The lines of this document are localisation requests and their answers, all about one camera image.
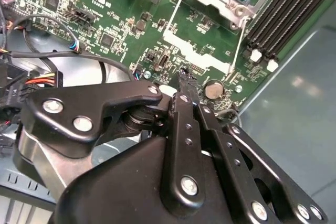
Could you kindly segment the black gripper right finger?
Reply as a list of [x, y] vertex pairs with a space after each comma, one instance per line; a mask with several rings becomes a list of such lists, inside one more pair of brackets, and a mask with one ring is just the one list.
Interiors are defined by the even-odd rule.
[[326, 213], [239, 126], [222, 127], [200, 103], [198, 83], [184, 70], [184, 90], [195, 105], [202, 144], [215, 163], [233, 223], [328, 223]]

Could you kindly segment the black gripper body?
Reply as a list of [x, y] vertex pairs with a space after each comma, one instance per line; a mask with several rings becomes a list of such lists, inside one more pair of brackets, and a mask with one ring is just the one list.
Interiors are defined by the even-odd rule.
[[160, 199], [167, 140], [151, 138], [76, 178], [56, 204], [54, 223], [247, 223], [225, 198], [214, 161], [203, 156], [206, 198], [190, 217], [176, 217]]

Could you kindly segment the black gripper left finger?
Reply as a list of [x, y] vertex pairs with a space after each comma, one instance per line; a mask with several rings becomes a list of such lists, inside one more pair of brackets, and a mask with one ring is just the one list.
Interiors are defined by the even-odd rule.
[[162, 194], [166, 205], [204, 199], [201, 140], [184, 70], [168, 85], [148, 80], [41, 89], [21, 111], [20, 154], [55, 199], [92, 169], [93, 149], [143, 130], [166, 138]]

